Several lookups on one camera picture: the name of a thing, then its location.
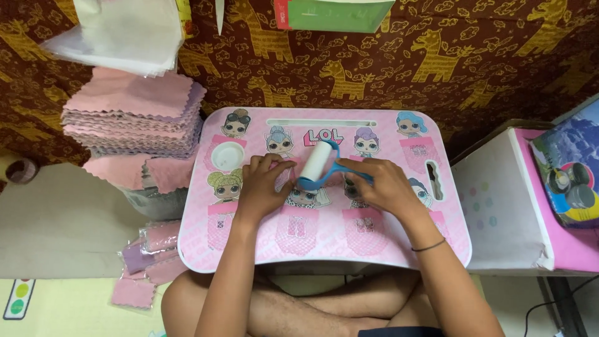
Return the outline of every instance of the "brown batik fabric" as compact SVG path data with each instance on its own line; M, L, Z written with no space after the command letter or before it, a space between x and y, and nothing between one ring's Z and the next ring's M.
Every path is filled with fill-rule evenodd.
M397 0L373 34L281 31L273 3L191 0L195 37L179 73L226 106L412 109L441 128L449 156L510 118L551 120L599 91L596 0ZM62 134L65 101L90 67L39 43L77 24L71 0L0 0L0 149L82 164Z

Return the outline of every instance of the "black wristband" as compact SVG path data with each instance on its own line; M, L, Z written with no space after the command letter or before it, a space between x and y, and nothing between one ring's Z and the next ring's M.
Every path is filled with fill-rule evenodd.
M445 242L445 241L447 241L447 240L446 240L445 238L443 238L443 240L441 240L441 242L439 242L439 243L435 243L434 245L432 245L432 246L430 246L430 247L426 247L426 248L422 248L422 249L414 249L414 248L412 248L412 251L413 251L413 252L424 252L424 251L427 251L427 250L429 250L429 249L433 249L433 248L435 248L435 247L437 247L437 246L440 246L440 245L442 245L442 244L443 244L443 242Z

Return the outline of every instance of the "pink lap desk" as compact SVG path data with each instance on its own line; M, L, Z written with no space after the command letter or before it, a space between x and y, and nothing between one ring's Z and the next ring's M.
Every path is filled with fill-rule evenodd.
M360 124L347 126L344 121ZM468 264L470 237L441 134L428 116L404 110L254 107L222 108L204 123L179 232L184 264L201 273L216 270L243 184L235 169L248 164L252 155L278 153L298 163L277 178L276 188L280 188L301 172L320 139L336 141L343 157L387 159L401 166L437 228L462 263ZM243 149L243 160L240 157L240 163L233 166L226 163L226 170L218 169L224 166L213 161L213 151L223 143ZM436 167L440 200L434 196L427 163ZM364 203L340 174L318 191L292 191L286 203L260 226L256 264L306 260L418 268L401 224Z

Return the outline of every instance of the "white adhesive roller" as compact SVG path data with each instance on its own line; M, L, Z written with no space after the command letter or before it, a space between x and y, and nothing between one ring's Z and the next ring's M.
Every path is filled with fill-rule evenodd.
M299 176L312 181L319 180L332 150L333 148L327 142L318 142Z

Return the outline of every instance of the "lint roller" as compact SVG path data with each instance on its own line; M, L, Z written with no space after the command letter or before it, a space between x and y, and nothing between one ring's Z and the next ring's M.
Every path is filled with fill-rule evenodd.
M370 183L373 182L374 179L372 176L366 173L356 172L335 162L333 162L329 172L320 178L332 150L337 150L337 158L340 158L339 145L336 142L332 140L322 140L316 144L297 180L297 184L301 189L304 191L316 191L321 188L326 180L335 172L352 172L363 177Z

